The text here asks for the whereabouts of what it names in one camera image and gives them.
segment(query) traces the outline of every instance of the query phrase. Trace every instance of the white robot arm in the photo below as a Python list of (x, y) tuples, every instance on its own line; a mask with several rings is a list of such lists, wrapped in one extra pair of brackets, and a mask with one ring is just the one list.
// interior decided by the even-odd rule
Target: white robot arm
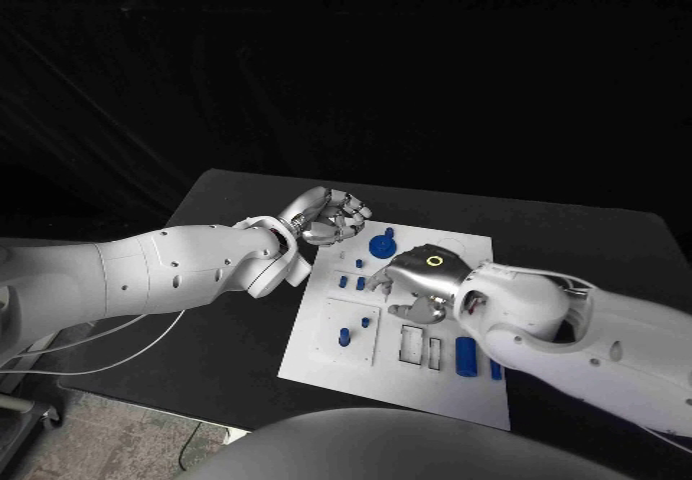
[[(380, 284), (418, 296), (390, 313), (418, 323), (451, 314), (497, 363), (637, 425), (692, 436), (690, 315), (553, 272), (490, 262), (471, 270), (432, 245), (393, 258), (366, 288)], [(563, 323), (573, 338), (557, 343)]]
[(315, 187), (276, 218), (247, 218), (232, 227), (171, 227), (99, 244), (0, 247), (0, 365), (70, 325), (184, 310), (232, 290), (259, 298), (282, 280), (296, 286), (311, 268), (296, 238), (340, 242), (369, 216), (347, 193)]

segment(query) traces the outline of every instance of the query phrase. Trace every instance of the peg board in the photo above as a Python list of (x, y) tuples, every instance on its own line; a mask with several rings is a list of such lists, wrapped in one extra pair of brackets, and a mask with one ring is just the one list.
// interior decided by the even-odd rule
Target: peg board
[[(488, 237), (373, 221), (354, 238), (320, 247), (278, 376), (508, 430), (504, 372), (503, 380), (490, 378), (490, 360), (480, 348), (478, 376), (468, 378), (455, 373), (454, 341), (467, 336), (457, 321), (446, 318), (435, 325), (418, 325), (390, 315), (389, 305), (409, 305), (415, 300), (396, 284), (386, 298), (379, 287), (374, 292), (356, 289), (357, 278), (367, 279), (390, 261), (373, 257), (367, 250), (370, 238), (382, 235), (386, 227), (393, 228), (395, 255), (429, 243), (454, 251), (471, 268), (493, 259)], [(357, 259), (363, 260), (361, 268), (356, 268)], [(370, 319), (367, 328), (360, 324), (363, 317)], [(403, 326), (422, 329), (422, 352), (413, 352), (419, 365), (399, 359), (402, 331), (410, 332)], [(351, 332), (347, 347), (338, 345), (341, 328)]]

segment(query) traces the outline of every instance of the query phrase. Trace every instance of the blue cylinder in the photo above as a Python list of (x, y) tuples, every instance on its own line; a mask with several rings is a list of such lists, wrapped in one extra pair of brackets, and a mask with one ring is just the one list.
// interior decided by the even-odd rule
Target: blue cylinder
[(383, 235), (374, 235), (367, 245), (370, 254), (377, 258), (389, 258), (396, 252), (396, 242), (393, 241), (393, 228), (387, 227)]
[(338, 345), (347, 347), (350, 343), (350, 332), (347, 328), (341, 328), (338, 331)]
[(478, 376), (475, 363), (475, 340), (469, 337), (457, 338), (457, 375), (461, 377)]
[(490, 360), (490, 376), (493, 380), (501, 380), (501, 365), (494, 360)]

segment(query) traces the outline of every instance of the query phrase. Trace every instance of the white cable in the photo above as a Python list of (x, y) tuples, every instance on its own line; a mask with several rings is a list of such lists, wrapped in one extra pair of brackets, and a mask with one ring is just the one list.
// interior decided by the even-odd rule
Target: white cable
[(673, 442), (673, 440), (666, 438), (658, 432), (654, 432), (648, 427), (644, 427), (642, 425), (637, 425), (637, 427), (645, 430), (654, 437), (658, 437), (666, 443), (673, 445), (673, 447), (677, 447), (684, 452), (692, 453), (692, 449), (689, 449), (684, 445), (680, 445), (677, 442)]
[(563, 273), (550, 272), (547, 270), (536, 270), (533, 268), (511, 267), (508, 265), (500, 265), (500, 264), (495, 264), (495, 265), (498, 265), (500, 267), (503, 267), (507, 270), (510, 270), (513, 272), (517, 272), (517, 273), (529, 273), (529, 274), (533, 274), (533, 275), (544, 275), (547, 277), (559, 277), (559, 278), (563, 278), (563, 279), (573, 280), (575, 282), (579, 282), (586, 287), (598, 288), (591, 282), (586, 282), (585, 280), (582, 280), (578, 277), (572, 277), (572, 275), (565, 275)]
[(170, 332), (170, 329), (175, 326), (175, 323), (180, 320), (180, 317), (183, 316), (183, 313), (184, 313), (184, 310), (177, 315), (177, 317), (172, 320), (172, 323), (170, 324), (165, 331), (158, 335), (158, 338), (134, 355), (129, 355), (123, 360), (113, 363), (112, 365), (96, 368), (95, 370), (87, 370), (86, 372), (47, 372), (44, 370), (0, 370), (0, 373), (24, 373), (24, 374), (37, 373), (38, 375), (86, 375), (89, 373), (102, 372), (103, 370), (108, 370), (109, 368), (116, 367), (118, 365), (122, 365), (134, 357), (141, 355), (158, 343), (158, 340), (165, 336), (165, 334)]
[(105, 332), (100, 332), (98, 335), (93, 335), (92, 337), (87, 337), (83, 340), (79, 340), (77, 342), (67, 343), (66, 345), (60, 345), (59, 347), (44, 348), (43, 350), (31, 350), (30, 352), (24, 352), (24, 353), (20, 353), (18, 355), (14, 355), (11, 358), (30, 357), (31, 355), (40, 355), (43, 353), (57, 352), (59, 350), (64, 350), (66, 348), (76, 347), (82, 343), (90, 342), (96, 338), (105, 337), (111, 333), (115, 333), (118, 330), (122, 330), (132, 323), (138, 322), (145, 316), (147, 316), (147, 314), (139, 315), (134, 320), (129, 320), (119, 327), (111, 328), (111, 330), (106, 330)]

